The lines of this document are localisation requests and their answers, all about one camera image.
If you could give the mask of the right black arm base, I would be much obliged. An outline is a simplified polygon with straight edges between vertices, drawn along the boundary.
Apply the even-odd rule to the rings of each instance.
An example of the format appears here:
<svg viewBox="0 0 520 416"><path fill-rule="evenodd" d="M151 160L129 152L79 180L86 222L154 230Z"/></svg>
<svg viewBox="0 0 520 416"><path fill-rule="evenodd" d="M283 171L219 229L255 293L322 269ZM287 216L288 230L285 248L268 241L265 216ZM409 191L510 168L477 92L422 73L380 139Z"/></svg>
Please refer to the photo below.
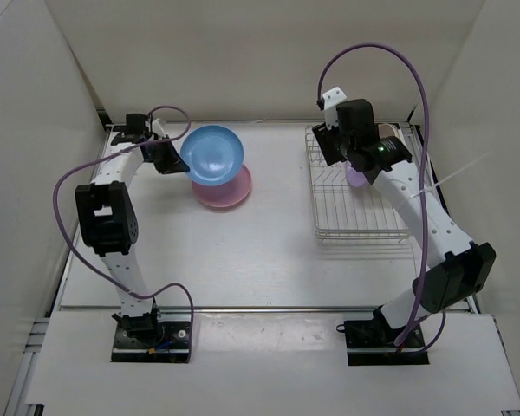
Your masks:
<svg viewBox="0 0 520 416"><path fill-rule="evenodd" d="M398 347L395 337L385 341L369 320L344 321L335 327L344 335L350 367L389 367L429 365L426 342L418 324Z"/></svg>

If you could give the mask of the beige plate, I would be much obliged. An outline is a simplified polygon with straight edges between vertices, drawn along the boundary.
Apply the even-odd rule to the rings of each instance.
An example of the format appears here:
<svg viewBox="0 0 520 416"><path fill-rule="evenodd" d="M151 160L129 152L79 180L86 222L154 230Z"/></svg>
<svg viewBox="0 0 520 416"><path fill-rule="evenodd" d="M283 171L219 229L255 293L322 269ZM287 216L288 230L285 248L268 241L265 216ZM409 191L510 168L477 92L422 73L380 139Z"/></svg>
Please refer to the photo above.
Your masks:
<svg viewBox="0 0 520 416"><path fill-rule="evenodd" d="M389 123L380 123L378 125L378 133L382 139L391 136L396 138L400 137L398 128L395 125Z"/></svg>

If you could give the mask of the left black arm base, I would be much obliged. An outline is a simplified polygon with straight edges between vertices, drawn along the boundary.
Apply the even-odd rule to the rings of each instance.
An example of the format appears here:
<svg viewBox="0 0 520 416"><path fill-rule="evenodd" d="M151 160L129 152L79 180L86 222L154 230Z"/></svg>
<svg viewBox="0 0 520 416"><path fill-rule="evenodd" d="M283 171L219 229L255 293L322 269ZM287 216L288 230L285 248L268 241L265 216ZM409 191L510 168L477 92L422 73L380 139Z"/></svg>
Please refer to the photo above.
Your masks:
<svg viewBox="0 0 520 416"><path fill-rule="evenodd" d="M114 332L110 361L115 363L187 364L192 355L192 323L159 319L155 337L131 336L120 322Z"/></svg>

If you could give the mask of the pink plate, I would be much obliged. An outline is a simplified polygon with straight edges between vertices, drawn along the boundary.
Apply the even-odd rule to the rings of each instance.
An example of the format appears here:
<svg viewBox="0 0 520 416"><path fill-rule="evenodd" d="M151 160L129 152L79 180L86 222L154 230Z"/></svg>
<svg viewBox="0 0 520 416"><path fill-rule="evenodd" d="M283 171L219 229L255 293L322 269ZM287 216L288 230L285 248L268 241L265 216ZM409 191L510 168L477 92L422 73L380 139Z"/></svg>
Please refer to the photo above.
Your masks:
<svg viewBox="0 0 520 416"><path fill-rule="evenodd" d="M192 192L199 203L216 209L229 210L243 203L252 190L252 177L246 165L242 165L238 174L229 182L206 186L192 183Z"/></svg>

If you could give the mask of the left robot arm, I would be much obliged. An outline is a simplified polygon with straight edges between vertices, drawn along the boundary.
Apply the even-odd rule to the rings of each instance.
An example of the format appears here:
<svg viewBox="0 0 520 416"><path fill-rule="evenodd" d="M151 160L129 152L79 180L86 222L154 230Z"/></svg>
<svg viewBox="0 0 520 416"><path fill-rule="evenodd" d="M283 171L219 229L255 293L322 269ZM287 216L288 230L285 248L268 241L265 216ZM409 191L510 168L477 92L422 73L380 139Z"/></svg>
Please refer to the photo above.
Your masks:
<svg viewBox="0 0 520 416"><path fill-rule="evenodd" d="M128 187L145 163L163 175L188 173L190 167L151 114L128 114L110 151L90 184L75 189L81 236L116 283L121 312L114 319L128 337L151 348L164 340L165 327L154 298L142 297L147 288L135 254L139 225Z"/></svg>

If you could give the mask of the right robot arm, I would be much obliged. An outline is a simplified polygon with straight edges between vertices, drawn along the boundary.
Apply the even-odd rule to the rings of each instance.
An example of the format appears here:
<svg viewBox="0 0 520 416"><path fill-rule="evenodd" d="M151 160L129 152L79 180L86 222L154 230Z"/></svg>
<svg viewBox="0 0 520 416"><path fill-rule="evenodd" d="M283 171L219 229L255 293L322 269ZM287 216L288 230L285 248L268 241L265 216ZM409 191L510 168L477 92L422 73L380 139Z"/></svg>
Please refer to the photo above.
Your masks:
<svg viewBox="0 0 520 416"><path fill-rule="evenodd" d="M324 122L312 131L326 164L349 163L391 204L422 250L411 288L379 306L367 328L381 346L399 346L415 322L479 292L496 252L477 244L425 192L424 174L403 141L380 136L369 101L331 92L321 106Z"/></svg>

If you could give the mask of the blue plate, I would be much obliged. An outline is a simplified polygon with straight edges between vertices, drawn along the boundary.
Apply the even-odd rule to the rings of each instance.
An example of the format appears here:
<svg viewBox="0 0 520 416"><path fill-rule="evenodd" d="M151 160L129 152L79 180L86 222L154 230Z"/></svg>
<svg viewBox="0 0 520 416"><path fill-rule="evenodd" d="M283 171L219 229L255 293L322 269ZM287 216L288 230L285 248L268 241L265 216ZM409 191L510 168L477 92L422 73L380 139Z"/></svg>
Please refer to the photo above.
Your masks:
<svg viewBox="0 0 520 416"><path fill-rule="evenodd" d="M219 125L195 129L184 139L179 153L189 167L189 179L203 186L230 182L244 163L242 141L232 130Z"/></svg>

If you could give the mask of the purple plate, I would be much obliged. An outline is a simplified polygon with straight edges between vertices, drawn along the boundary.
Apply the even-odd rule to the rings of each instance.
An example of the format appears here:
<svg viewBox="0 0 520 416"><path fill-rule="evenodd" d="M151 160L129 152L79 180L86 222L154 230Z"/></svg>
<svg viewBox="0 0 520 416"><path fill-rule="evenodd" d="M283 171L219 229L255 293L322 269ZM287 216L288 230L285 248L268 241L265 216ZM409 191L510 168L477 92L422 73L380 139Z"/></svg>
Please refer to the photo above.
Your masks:
<svg viewBox="0 0 520 416"><path fill-rule="evenodd" d="M356 171L349 162L346 163L345 173L346 179L352 187L358 188L367 184L367 179L364 174Z"/></svg>

